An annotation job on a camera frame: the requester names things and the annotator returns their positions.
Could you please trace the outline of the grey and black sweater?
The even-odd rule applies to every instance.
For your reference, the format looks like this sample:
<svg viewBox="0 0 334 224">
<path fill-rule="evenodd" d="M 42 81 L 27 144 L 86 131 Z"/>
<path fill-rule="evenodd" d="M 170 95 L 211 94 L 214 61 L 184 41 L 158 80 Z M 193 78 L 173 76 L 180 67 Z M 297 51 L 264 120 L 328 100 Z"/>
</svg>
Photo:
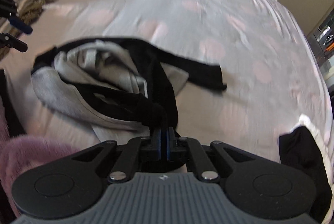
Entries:
<svg viewBox="0 0 334 224">
<path fill-rule="evenodd" d="M 50 109 L 90 124 L 100 140 L 117 131 L 176 128 L 187 83 L 221 93 L 219 65 L 176 56 L 137 38 L 85 38 L 37 56 L 31 84 Z"/>
</svg>

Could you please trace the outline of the brown knitted garment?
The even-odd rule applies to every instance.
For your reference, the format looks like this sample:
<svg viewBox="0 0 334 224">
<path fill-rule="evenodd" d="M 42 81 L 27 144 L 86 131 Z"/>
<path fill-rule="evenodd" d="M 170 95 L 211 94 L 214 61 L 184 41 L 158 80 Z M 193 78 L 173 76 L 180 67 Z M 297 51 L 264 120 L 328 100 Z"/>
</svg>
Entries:
<svg viewBox="0 0 334 224">
<path fill-rule="evenodd" d="M 14 0 L 16 2 L 18 10 L 18 18 L 20 18 L 25 24 L 30 25 L 38 19 L 42 13 L 43 0 Z M 5 18 L 1 18 L 1 33 L 8 33 L 19 39 L 23 32 L 19 31 L 15 27 L 11 26 L 9 21 Z M 4 58 L 11 48 L 1 48 L 1 58 Z"/>
</svg>

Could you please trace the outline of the pink dotted bed sheet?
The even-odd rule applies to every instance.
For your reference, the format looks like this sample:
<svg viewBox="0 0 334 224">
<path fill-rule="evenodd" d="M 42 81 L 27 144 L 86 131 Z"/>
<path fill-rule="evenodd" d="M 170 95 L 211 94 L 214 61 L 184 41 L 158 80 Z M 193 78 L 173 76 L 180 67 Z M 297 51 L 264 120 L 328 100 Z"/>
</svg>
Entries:
<svg viewBox="0 0 334 224">
<path fill-rule="evenodd" d="M 1 100 L 10 127 L 78 151 L 13 182 L 11 223 L 318 223 L 314 181 L 280 163 L 278 138 L 300 115 L 333 156 L 331 100 L 296 19 L 275 0 L 56 0 L 45 3 L 1 58 Z M 35 58 L 85 38 L 137 38 L 219 65 L 221 93 L 187 83 L 176 96 L 177 150 L 157 160 L 146 134 L 93 127 L 54 111 L 31 84 Z"/>
</svg>

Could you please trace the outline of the pink fluffy garment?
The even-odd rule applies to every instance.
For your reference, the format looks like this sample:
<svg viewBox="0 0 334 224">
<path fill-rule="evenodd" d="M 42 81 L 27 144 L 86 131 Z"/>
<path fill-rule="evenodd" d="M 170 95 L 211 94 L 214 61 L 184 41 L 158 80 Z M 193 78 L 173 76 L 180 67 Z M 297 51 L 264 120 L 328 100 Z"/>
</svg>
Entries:
<svg viewBox="0 0 334 224">
<path fill-rule="evenodd" d="M 44 165 L 78 151 L 68 144 L 30 135 L 10 136 L 19 131 L 11 128 L 15 118 L 1 100 L 1 221 L 11 223 L 19 215 L 11 188 L 15 179 L 29 169 Z"/>
</svg>

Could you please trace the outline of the black and white garment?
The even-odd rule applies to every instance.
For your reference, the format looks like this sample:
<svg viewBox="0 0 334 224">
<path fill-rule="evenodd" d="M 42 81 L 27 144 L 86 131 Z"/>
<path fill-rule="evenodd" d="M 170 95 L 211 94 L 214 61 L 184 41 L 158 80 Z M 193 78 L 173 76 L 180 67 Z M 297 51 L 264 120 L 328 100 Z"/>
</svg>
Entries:
<svg viewBox="0 0 334 224">
<path fill-rule="evenodd" d="M 307 174 L 315 183 L 316 198 L 310 216 L 318 223 L 330 223 L 333 217 L 333 156 L 320 130 L 307 115 L 278 138 L 280 163 Z"/>
</svg>

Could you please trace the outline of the hallway shelf with items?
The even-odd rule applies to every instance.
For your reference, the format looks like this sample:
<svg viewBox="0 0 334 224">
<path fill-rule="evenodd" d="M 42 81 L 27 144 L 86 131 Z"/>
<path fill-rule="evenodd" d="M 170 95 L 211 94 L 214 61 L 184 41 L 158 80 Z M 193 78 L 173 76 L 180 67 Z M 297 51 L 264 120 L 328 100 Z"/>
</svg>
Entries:
<svg viewBox="0 0 334 224">
<path fill-rule="evenodd" d="M 321 74 L 326 75 L 332 67 L 330 59 L 333 57 L 333 10 L 307 40 Z"/>
</svg>

